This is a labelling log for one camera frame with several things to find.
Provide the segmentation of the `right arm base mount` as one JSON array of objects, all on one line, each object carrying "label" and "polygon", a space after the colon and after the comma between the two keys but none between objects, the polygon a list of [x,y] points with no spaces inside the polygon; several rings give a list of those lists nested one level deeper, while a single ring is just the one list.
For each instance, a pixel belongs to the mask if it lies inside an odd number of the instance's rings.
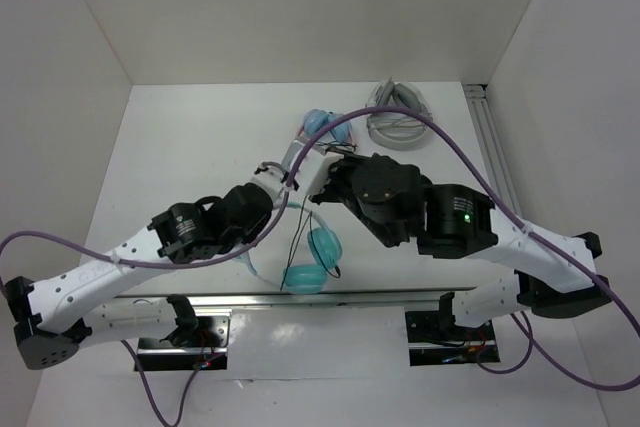
[{"label": "right arm base mount", "polygon": [[404,316],[411,366],[475,364],[477,354],[489,364],[500,361],[491,321],[480,327],[445,325],[439,316],[442,291],[404,290]]}]

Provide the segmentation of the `teal cat-ear headphones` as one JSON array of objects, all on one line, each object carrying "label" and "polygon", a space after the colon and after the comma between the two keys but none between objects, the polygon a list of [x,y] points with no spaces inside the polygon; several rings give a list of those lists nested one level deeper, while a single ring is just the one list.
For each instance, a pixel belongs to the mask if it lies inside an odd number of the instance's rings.
[{"label": "teal cat-ear headphones", "polygon": [[[261,276],[254,266],[249,252],[235,257],[234,260],[243,263],[253,277],[270,287],[277,288],[280,292],[293,295],[318,294],[330,278],[339,279],[342,276],[339,267],[343,255],[341,242],[324,219],[318,213],[307,208],[305,203],[289,202],[287,209],[295,209],[299,212],[299,224],[296,227],[287,264],[279,282],[273,282]],[[292,262],[304,227],[308,227],[306,242],[313,262],[293,265]]]}]

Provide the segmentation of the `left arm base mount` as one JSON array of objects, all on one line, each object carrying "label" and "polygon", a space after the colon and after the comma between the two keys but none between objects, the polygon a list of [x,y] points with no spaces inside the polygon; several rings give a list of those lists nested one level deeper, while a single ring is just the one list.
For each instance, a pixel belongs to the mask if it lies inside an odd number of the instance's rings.
[{"label": "left arm base mount", "polygon": [[185,295],[138,298],[144,319],[135,352],[147,371],[224,370],[231,311],[197,307]]}]

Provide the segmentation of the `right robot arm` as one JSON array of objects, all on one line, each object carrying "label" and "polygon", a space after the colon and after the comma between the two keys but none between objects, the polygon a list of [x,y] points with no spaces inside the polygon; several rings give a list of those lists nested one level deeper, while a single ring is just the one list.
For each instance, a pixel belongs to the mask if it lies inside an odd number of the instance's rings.
[{"label": "right robot arm", "polygon": [[343,205],[387,248],[414,241],[421,255],[508,268],[493,282],[440,297],[436,326],[448,339],[522,310],[570,319],[611,301],[603,290],[607,278],[595,272],[601,253],[596,234],[564,237],[538,226],[524,231],[487,195],[434,184],[418,167],[388,156],[344,156],[328,168],[311,200]]}]

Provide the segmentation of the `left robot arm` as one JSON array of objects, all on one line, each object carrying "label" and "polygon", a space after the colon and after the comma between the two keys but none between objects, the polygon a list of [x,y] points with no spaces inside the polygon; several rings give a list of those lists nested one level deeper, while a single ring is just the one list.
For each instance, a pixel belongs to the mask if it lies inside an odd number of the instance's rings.
[{"label": "left robot arm", "polygon": [[185,295],[132,300],[122,293],[254,241],[280,195],[249,182],[223,197],[176,203],[130,239],[79,267],[41,281],[9,281],[7,303],[26,367],[50,368],[83,348],[135,337],[175,347],[189,344],[200,323]]}]

